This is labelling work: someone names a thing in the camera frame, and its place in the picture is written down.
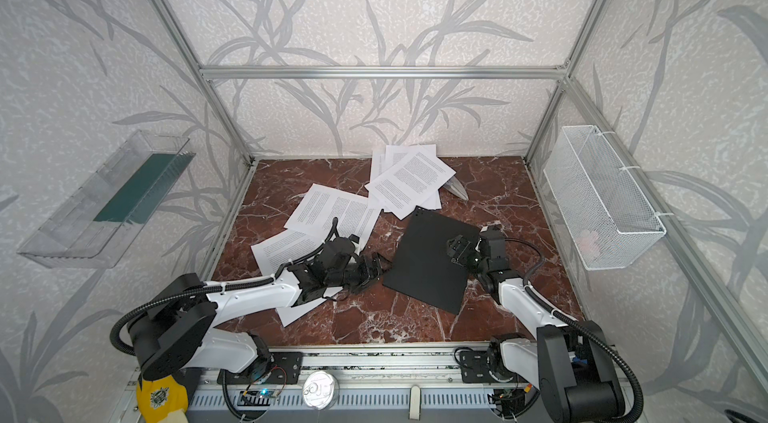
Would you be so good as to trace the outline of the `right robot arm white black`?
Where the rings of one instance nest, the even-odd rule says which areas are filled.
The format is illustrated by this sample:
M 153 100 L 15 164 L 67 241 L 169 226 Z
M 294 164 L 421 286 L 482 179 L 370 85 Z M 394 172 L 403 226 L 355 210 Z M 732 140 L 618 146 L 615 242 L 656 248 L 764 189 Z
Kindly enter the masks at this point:
M 477 240 L 459 235 L 446 243 L 450 261 L 476 277 L 535 339 L 493 340 L 488 348 L 490 374 L 502 381 L 525 378 L 555 422 L 636 421 L 643 396 L 631 368 L 606 343 L 599 325 L 579 321 L 550 303 L 534 289 L 532 270 L 511 269 L 506 253 L 511 241 L 500 227 L 492 226 Z

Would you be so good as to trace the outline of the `black folder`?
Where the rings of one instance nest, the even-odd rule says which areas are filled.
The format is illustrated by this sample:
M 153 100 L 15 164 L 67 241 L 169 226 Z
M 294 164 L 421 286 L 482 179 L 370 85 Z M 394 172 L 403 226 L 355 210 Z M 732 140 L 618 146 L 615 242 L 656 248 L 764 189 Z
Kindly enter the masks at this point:
M 449 261 L 447 241 L 457 235 L 479 242 L 479 228 L 440 213 L 416 209 L 382 284 L 453 315 L 460 312 L 469 273 Z

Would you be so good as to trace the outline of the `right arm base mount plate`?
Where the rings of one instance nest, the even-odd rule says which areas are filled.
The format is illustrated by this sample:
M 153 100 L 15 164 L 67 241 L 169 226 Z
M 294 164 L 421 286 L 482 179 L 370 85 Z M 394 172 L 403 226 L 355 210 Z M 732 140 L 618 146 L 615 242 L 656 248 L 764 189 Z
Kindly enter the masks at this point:
M 511 377 L 500 377 L 491 370 L 487 351 L 459 347 L 453 352 L 453 358 L 461 372 L 461 380 L 470 383 L 507 383 Z

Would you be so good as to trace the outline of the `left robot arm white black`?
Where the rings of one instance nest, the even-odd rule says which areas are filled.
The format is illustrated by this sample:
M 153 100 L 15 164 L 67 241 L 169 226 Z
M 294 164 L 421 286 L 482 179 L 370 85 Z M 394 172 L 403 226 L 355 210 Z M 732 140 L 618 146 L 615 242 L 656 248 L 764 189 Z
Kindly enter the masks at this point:
M 223 331 L 221 324 L 266 310 L 325 301 L 335 290 L 348 295 L 366 291 L 382 276 L 387 260 L 378 253 L 359 254 L 356 243 L 355 236 L 331 234 L 318 248 L 268 276 L 215 282 L 184 274 L 152 301 L 123 315 L 110 331 L 110 342 L 137 359 L 146 381 L 184 368 L 234 374 L 264 370 L 270 356 L 263 341 L 248 333 Z

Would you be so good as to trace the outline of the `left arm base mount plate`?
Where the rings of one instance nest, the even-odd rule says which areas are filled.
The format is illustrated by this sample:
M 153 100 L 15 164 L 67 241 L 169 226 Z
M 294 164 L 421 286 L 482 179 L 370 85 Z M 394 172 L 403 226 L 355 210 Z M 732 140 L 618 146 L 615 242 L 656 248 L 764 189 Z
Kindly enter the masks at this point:
M 302 352 L 273 352 L 268 360 L 252 363 L 238 377 L 252 385 L 294 385 L 298 383 L 303 363 Z

